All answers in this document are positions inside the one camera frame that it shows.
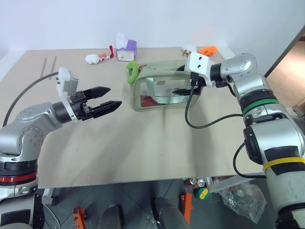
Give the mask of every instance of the gray cable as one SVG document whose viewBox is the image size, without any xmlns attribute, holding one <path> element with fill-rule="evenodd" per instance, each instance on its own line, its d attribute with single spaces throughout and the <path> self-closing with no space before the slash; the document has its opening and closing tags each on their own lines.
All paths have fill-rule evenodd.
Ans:
<svg viewBox="0 0 305 229">
<path fill-rule="evenodd" d="M 14 106 L 16 105 L 16 103 L 20 100 L 20 98 L 30 89 L 32 88 L 35 84 L 39 83 L 40 81 L 44 80 L 44 79 L 47 79 L 49 77 L 52 77 L 54 75 L 58 75 L 58 72 L 55 72 L 55 73 L 52 73 L 52 74 L 49 74 L 49 75 L 46 75 L 42 78 L 39 78 L 38 80 L 32 82 L 26 89 L 24 89 L 18 96 L 17 98 L 14 100 L 14 102 L 11 104 L 8 112 L 6 113 L 5 115 L 5 119 L 4 119 L 4 122 L 3 122 L 3 126 L 6 126 L 7 123 L 8 123 L 8 120 L 9 120 L 9 117 L 10 117 L 10 114 L 11 114 L 11 111 L 13 110 Z"/>
<path fill-rule="evenodd" d="M 59 229 L 61 229 L 61 223 L 59 222 L 59 220 L 58 220 L 58 218 L 56 217 L 56 215 L 54 214 L 54 212 L 52 211 L 52 209 L 48 206 L 48 205 L 46 205 L 46 204 L 43 204 L 48 210 L 49 210 L 49 212 L 53 215 L 53 217 L 55 218 L 55 220 L 56 220 L 56 222 L 57 222 L 57 224 L 58 224 L 58 226 L 59 226 Z"/>
</svg>

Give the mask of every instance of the white wall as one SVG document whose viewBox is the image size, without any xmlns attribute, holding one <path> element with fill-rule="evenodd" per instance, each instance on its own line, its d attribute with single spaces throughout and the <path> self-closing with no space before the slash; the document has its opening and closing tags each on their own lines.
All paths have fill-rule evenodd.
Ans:
<svg viewBox="0 0 305 229">
<path fill-rule="evenodd" d="M 265 73 L 305 22 L 304 0 L 14 0 L 0 4 L 9 50 L 101 48 L 124 32 L 140 47 L 230 46 Z"/>
</svg>

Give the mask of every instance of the white plush toy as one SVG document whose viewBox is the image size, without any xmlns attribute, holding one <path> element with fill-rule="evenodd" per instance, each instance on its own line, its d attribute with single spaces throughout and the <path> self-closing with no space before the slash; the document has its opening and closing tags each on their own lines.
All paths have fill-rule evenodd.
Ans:
<svg viewBox="0 0 305 229">
<path fill-rule="evenodd" d="M 85 61 L 88 63 L 88 64 L 97 64 L 100 62 L 100 58 L 98 55 L 96 54 L 90 54 L 90 55 L 87 55 L 86 58 L 85 58 Z"/>
</svg>

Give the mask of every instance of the robotic arm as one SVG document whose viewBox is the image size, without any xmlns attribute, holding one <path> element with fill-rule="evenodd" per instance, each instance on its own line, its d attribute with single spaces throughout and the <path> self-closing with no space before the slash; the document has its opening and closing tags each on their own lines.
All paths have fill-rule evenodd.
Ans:
<svg viewBox="0 0 305 229">
<path fill-rule="evenodd" d="M 213 64 L 193 52 L 186 69 L 203 76 L 210 87 L 234 84 L 244 116 L 244 144 L 249 158 L 263 165 L 279 216 L 277 227 L 305 228 L 305 137 L 279 104 L 265 77 L 257 73 L 255 57 L 242 53 Z"/>
<path fill-rule="evenodd" d="M 25 223 L 43 227 L 41 196 L 35 192 L 37 159 L 46 135 L 63 123 L 97 118 L 121 105 L 121 101 L 109 101 L 89 107 L 88 100 L 103 96 L 110 88 L 76 92 L 77 83 L 70 71 L 60 68 L 57 87 L 61 102 L 28 107 L 0 130 L 0 226 Z"/>
</svg>

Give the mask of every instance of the plastic bag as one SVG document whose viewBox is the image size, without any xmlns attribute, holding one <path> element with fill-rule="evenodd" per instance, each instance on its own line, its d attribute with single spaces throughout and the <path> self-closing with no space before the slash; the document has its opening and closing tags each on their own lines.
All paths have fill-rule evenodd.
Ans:
<svg viewBox="0 0 305 229">
<path fill-rule="evenodd" d="M 264 212 L 267 201 L 257 185 L 249 182 L 219 191 L 224 204 L 241 216 L 257 224 Z"/>
</svg>

